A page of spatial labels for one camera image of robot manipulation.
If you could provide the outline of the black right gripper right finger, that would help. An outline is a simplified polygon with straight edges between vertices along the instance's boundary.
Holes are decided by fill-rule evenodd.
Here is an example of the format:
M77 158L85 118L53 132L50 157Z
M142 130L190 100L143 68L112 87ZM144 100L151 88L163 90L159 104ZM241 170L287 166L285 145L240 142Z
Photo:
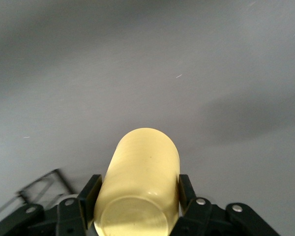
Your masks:
M197 197L188 175L179 175L179 203L182 216L171 236L277 236L250 206L230 203L225 209Z

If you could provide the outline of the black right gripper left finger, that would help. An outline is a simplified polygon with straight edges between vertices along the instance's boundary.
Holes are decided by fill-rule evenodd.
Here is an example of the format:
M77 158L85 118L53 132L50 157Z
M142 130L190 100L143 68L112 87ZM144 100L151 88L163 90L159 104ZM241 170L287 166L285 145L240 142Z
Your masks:
M102 185L93 175L77 197L62 200L49 210L25 204L0 221L0 236L86 236Z

